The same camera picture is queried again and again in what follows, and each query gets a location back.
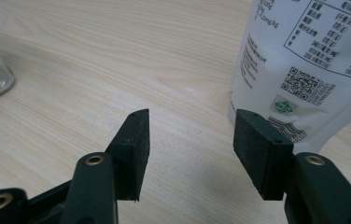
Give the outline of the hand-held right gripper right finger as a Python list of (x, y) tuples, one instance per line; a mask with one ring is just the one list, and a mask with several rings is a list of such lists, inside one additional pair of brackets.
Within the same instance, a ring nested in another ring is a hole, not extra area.
[(265, 201), (281, 201), (293, 143), (261, 115), (236, 111), (233, 150)]

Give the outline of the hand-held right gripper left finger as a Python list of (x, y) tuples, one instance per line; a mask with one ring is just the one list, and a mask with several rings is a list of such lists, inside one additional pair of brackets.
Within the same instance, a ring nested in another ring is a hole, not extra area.
[(149, 110), (134, 111), (120, 126), (105, 151), (113, 159), (118, 200), (139, 200), (149, 151)]

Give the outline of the white and blue stand-up pouch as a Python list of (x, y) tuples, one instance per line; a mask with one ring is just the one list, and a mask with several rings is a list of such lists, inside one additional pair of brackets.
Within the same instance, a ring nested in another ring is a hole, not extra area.
[(231, 92), (230, 120), (255, 112), (319, 152), (351, 122), (351, 0), (254, 0)]

